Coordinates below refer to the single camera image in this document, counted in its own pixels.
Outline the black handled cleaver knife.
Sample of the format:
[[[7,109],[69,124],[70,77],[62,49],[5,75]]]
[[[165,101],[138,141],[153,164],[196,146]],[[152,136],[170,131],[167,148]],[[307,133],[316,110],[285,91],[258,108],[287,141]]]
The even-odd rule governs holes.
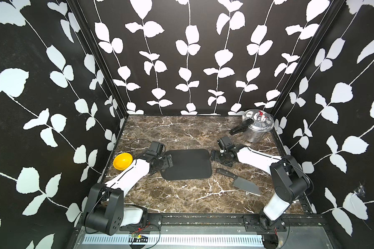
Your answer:
[[[261,191],[255,183],[250,182],[250,181],[248,181],[248,180],[246,180],[242,177],[239,177],[236,174],[234,174],[230,171],[227,171],[225,169],[217,168],[216,172],[219,173],[219,174],[222,174],[224,176],[227,176],[227,177],[230,177],[230,178],[234,179],[234,182],[233,182],[234,187],[236,187],[238,189],[241,189],[241,190],[244,190],[244,191],[246,191],[248,193],[251,193],[253,195],[261,196]]]

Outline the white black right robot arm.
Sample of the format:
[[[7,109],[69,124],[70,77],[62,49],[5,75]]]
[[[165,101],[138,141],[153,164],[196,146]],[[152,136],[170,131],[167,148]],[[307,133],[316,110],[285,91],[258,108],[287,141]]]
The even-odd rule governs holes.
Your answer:
[[[314,187],[312,180],[291,155],[272,156],[253,150],[249,146],[239,146],[212,150],[210,160],[229,167],[239,162],[253,166],[271,176],[274,194],[254,222],[264,231],[275,229],[276,223],[281,220],[282,214],[291,204]]]

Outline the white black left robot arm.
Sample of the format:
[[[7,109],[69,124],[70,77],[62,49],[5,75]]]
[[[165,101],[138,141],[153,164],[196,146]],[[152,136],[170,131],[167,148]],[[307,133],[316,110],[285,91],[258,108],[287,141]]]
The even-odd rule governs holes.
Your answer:
[[[104,184],[95,184],[88,195],[83,226],[111,236],[123,226],[141,224],[143,208],[125,207],[124,198],[144,176],[172,166],[171,155],[142,154],[114,179]]]

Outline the black cutting board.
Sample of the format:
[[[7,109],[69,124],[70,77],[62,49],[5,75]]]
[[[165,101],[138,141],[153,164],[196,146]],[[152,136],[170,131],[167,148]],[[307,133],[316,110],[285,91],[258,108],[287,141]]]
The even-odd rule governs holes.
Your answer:
[[[205,179],[212,176],[210,153],[206,149],[169,150],[173,166],[161,170],[161,176],[167,181],[187,179]]]

